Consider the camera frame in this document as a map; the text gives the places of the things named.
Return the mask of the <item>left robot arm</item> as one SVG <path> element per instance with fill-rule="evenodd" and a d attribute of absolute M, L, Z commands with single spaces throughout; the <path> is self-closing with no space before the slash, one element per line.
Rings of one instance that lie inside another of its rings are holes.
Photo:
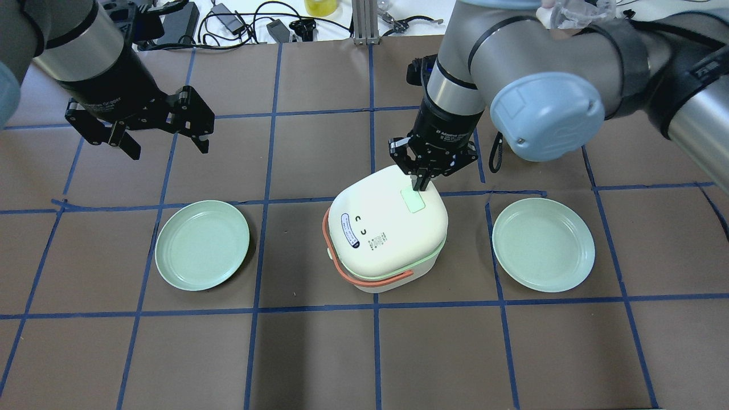
<path fill-rule="evenodd" d="M 38 65 L 70 95 L 65 119 L 90 145 L 107 144 L 138 160 L 133 130 L 159 129 L 209 150 L 215 115 L 192 86 L 169 95 L 133 45 L 164 34 L 161 7 L 133 1 L 3 1 L 2 125 L 15 114 L 29 66 Z"/>

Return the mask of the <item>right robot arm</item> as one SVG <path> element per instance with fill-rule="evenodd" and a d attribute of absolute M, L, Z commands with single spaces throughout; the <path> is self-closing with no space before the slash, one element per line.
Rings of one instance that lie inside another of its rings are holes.
<path fill-rule="evenodd" d="M 638 110 L 727 190 L 726 8 L 613 18 L 558 40 L 539 6 L 458 1 L 439 52 L 409 65 L 423 100 L 412 130 L 388 144 L 413 190 L 477 160 L 484 112 L 515 155 L 544 162 Z"/>

